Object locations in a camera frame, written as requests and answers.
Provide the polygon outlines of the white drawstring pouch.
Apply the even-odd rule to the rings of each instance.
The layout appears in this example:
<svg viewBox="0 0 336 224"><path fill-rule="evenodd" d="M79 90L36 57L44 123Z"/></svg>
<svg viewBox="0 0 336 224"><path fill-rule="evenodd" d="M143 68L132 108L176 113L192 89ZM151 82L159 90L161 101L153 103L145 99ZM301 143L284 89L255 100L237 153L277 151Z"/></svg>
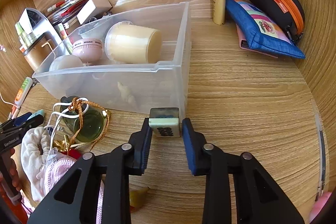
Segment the white drawstring pouch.
<svg viewBox="0 0 336 224"><path fill-rule="evenodd" d="M54 163L50 155L51 138L44 127L30 129L21 144L21 165L34 201L40 202L55 184Z"/></svg>

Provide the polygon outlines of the brown braided cord charm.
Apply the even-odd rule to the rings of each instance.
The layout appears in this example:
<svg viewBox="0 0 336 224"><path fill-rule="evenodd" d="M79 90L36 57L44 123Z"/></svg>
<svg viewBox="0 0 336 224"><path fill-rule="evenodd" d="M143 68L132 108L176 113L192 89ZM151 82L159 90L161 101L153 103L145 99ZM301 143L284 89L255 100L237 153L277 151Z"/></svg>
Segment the brown braided cord charm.
<svg viewBox="0 0 336 224"><path fill-rule="evenodd" d="M68 142L65 148L92 150L105 136L110 123L110 111L86 98L77 96L62 97L55 127L51 134L53 144L56 144L55 135L60 132L59 126L64 123L69 129Z"/></svg>

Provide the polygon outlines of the dark green spray bottle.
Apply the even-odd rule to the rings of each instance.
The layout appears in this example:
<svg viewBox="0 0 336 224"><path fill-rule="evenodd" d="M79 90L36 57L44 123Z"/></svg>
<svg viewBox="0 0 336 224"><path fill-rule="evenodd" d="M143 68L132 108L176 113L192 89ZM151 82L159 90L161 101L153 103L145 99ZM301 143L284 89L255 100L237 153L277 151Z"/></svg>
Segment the dark green spray bottle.
<svg viewBox="0 0 336 224"><path fill-rule="evenodd" d="M63 118L64 123L73 134L79 129L80 120ZM83 127L78 133L76 140L82 143L94 141L101 134L105 118L100 110L90 106L88 111L83 115Z"/></svg>

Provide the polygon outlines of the green white mahjong tile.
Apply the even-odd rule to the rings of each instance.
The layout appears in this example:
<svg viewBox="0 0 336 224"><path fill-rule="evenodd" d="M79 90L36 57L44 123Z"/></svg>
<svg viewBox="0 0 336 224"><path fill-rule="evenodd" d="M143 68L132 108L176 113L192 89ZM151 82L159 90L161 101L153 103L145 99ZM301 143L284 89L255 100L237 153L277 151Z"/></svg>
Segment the green white mahjong tile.
<svg viewBox="0 0 336 224"><path fill-rule="evenodd" d="M155 135L161 138L179 138L181 136L179 108L151 108L149 113L149 126Z"/></svg>

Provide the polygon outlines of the teal eraser block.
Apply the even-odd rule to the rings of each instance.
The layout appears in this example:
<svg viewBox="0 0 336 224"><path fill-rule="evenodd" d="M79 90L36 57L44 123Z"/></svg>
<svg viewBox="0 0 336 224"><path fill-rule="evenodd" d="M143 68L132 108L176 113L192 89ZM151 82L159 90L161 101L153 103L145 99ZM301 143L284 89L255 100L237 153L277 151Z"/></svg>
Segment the teal eraser block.
<svg viewBox="0 0 336 224"><path fill-rule="evenodd" d="M41 116L45 117L45 114L46 114L46 112L43 109L40 109L40 110L36 111L35 113L31 114L28 117L28 120L34 118L37 115L41 115Z"/></svg>

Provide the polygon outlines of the white orange tube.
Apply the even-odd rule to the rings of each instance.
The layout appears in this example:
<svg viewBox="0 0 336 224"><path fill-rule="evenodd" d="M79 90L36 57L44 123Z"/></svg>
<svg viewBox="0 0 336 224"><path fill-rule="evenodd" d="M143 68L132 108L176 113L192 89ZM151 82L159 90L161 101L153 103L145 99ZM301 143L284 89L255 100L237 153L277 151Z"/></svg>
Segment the white orange tube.
<svg viewBox="0 0 336 224"><path fill-rule="evenodd" d="M18 90L17 96L15 97L14 104L16 106L22 105L32 85L33 85L33 79L30 77L26 77L20 89Z"/></svg>

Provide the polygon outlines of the white round jar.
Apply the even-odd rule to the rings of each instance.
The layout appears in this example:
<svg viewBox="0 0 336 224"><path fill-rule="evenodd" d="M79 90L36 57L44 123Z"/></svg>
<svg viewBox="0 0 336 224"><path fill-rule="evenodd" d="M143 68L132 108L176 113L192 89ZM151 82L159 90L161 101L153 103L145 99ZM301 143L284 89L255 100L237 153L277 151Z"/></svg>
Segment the white round jar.
<svg viewBox="0 0 336 224"><path fill-rule="evenodd" d="M83 63L79 57L75 55L64 55L57 57L50 65L50 72L59 71L68 68L82 68ZM80 75L78 73L56 73L50 77L50 82L57 89L62 89L66 96L74 93L80 83Z"/></svg>

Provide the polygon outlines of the brown mug with lid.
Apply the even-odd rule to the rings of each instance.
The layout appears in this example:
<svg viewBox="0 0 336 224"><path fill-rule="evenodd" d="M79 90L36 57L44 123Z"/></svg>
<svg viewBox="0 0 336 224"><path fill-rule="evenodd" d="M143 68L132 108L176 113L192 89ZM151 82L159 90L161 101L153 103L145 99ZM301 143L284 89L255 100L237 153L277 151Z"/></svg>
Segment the brown mug with lid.
<svg viewBox="0 0 336 224"><path fill-rule="evenodd" d="M24 52L23 57L34 72L55 48L54 42L45 35L36 39Z"/></svg>

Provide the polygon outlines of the silver file holder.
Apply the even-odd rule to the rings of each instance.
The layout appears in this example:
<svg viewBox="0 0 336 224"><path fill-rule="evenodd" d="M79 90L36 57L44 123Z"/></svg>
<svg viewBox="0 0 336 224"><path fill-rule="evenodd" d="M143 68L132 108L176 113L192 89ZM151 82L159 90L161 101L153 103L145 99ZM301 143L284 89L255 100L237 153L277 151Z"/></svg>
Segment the silver file holder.
<svg viewBox="0 0 336 224"><path fill-rule="evenodd" d="M68 47L63 43L57 31L40 11L26 8L19 19L19 24L32 43L40 37L44 37L46 40L51 39L53 45L59 47L61 53L70 54Z"/></svg>

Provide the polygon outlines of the stack of books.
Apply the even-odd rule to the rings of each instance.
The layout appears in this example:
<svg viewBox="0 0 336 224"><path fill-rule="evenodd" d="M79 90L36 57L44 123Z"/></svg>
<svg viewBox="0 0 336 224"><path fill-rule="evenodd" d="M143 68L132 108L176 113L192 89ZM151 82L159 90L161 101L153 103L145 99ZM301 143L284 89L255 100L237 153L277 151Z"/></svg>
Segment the stack of books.
<svg viewBox="0 0 336 224"><path fill-rule="evenodd" d="M65 0L50 7L47 19L53 26L65 23L75 17L89 0Z"/></svg>

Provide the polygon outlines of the beige plastic cup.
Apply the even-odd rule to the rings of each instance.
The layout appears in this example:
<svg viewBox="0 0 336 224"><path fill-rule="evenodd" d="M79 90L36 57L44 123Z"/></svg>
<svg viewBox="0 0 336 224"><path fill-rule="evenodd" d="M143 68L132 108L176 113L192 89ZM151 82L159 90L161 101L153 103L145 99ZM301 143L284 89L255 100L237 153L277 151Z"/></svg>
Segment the beige plastic cup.
<svg viewBox="0 0 336 224"><path fill-rule="evenodd" d="M160 30L123 21L114 24L105 37L105 54L110 60L129 64L155 64L160 60Z"/></svg>

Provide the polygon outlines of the white cardboard box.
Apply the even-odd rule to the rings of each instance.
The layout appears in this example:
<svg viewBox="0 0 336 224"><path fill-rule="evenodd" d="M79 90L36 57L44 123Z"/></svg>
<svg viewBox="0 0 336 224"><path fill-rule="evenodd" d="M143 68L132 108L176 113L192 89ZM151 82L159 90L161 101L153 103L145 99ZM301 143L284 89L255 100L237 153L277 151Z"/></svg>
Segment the white cardboard box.
<svg viewBox="0 0 336 224"><path fill-rule="evenodd" d="M112 8L109 0L89 0L77 14L80 24L88 23L90 18L109 11Z"/></svg>

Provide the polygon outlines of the pink notebook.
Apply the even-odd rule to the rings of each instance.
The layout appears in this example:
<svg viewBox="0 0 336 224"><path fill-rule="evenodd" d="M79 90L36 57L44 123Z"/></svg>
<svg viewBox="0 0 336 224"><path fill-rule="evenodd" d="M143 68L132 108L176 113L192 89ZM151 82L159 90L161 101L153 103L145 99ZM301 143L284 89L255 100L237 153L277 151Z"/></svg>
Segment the pink notebook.
<svg viewBox="0 0 336 224"><path fill-rule="evenodd" d="M278 57L275 56L275 55L271 55L269 53L266 53L266 52L262 52L262 51L258 51L258 50L253 50L253 49L250 49L250 47L248 46L248 43L247 43L247 40L242 32L242 30L240 30L239 26L236 25L236 29L237 29L237 34L238 34L238 39L239 39L239 47L243 50L246 50L246 51L251 51L251 52L256 52L256 53L260 53L262 55L266 55L266 56L269 56L269 57L273 57L275 59L277 59Z"/></svg>

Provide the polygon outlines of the black orange zipper case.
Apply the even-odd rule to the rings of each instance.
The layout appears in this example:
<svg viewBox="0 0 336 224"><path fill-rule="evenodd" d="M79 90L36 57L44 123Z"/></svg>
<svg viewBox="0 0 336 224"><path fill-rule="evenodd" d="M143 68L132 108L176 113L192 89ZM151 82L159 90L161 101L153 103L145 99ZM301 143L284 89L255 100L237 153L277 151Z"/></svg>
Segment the black orange zipper case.
<svg viewBox="0 0 336 224"><path fill-rule="evenodd" d="M296 45L303 36L305 13L299 0L249 0L268 15Z"/></svg>

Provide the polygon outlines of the yellow lotion tube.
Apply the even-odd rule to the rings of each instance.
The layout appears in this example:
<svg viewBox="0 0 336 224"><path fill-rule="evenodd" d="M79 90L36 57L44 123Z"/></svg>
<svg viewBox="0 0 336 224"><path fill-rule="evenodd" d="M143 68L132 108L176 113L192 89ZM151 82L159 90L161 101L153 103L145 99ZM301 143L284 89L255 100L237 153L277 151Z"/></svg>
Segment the yellow lotion tube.
<svg viewBox="0 0 336 224"><path fill-rule="evenodd" d="M213 22L222 26L225 23L226 0L213 0Z"/></svg>

